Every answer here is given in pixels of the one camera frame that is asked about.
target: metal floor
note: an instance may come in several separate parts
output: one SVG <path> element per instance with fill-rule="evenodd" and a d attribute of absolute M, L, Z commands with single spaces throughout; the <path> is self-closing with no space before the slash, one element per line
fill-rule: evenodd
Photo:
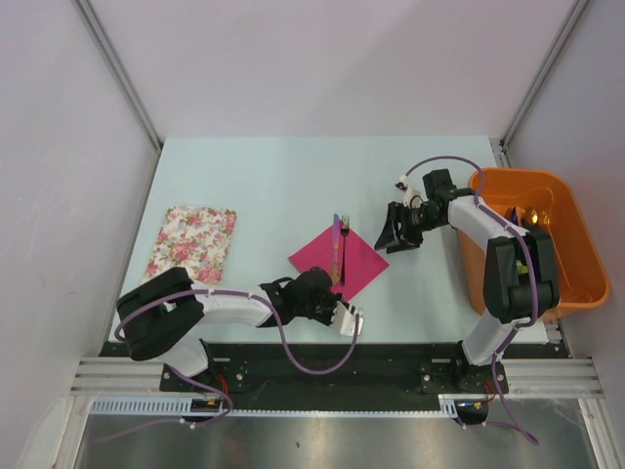
<path fill-rule="evenodd" d="M 577 401 L 516 401 L 541 442 L 516 432 L 462 429 L 449 419 L 229 418 L 196 430 L 164 424 L 98 444 L 159 417 L 92 415 L 76 468 L 596 468 Z M 489 420 L 508 421 L 494 403 Z"/>

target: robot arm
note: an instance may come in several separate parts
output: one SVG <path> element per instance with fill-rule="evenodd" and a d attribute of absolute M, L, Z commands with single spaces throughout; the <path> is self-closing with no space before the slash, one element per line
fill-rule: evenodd
<path fill-rule="evenodd" d="M 184 376 L 194 376 L 210 365 L 205 345 L 193 333 L 201 324 L 272 327 L 294 318 L 308 318 L 342 335 L 354 336 L 357 315 L 359 334 L 362 311 L 343 301 L 331 287 L 329 275 L 317 268 L 296 279 L 280 278 L 252 290 L 215 289 L 193 283 L 185 269 L 174 268 L 119 299 L 118 330 L 124 331 L 131 359 L 159 359 Z M 279 324 L 271 308 L 277 312 Z"/>
<path fill-rule="evenodd" d="M 464 232 L 485 253 L 483 295 L 486 311 L 471 334 L 462 342 L 465 367 L 485 366 L 521 322 L 529 322 L 532 295 L 528 266 L 519 241 L 529 248 L 536 278 L 539 316 L 560 300 L 556 256 L 549 235 L 537 227 L 510 224 L 487 207 L 483 199 L 476 203 L 471 189 L 457 189 L 448 170 L 436 170 L 423 178 L 428 200 L 406 186 L 403 203 L 389 204 L 387 220 L 375 244 L 388 253 L 416 249 L 423 242 L 423 232 L 450 225 Z"/>

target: fork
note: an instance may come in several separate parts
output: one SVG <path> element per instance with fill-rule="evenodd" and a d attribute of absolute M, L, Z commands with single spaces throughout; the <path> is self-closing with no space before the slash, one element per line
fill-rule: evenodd
<path fill-rule="evenodd" d="M 350 217 L 341 217 L 341 236 L 343 237 L 343 262 L 341 263 L 341 285 L 345 285 L 345 250 L 348 245 L 350 234 Z"/>

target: utensil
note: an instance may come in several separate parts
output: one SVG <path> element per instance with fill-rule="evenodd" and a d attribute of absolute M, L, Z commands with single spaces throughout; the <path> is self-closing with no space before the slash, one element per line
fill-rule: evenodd
<path fill-rule="evenodd" d="M 341 236 L 343 237 L 343 262 L 341 263 L 341 285 L 345 285 L 345 251 L 348 245 L 349 234 L 350 234 L 350 217 L 344 216 L 341 219 Z"/>
<path fill-rule="evenodd" d="M 332 261 L 332 283 L 339 282 L 339 239 L 341 238 L 341 219 L 335 213 L 332 223 L 332 250 L 334 260 Z"/>

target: orange plastic container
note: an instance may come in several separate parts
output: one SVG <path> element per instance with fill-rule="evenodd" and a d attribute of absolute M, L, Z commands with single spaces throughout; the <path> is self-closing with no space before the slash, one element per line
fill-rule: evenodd
<path fill-rule="evenodd" d="M 609 286 L 593 240 L 570 187 L 553 174 L 520 169 L 484 169 L 486 184 L 481 196 L 501 215 L 509 209 L 533 208 L 538 225 L 549 232 L 556 248 L 560 303 L 542 320 L 556 320 L 579 309 L 597 308 L 609 294 Z M 475 173 L 469 187 L 477 189 Z M 458 231 L 469 297 L 474 309 L 485 310 L 482 287 L 484 252 Z"/>

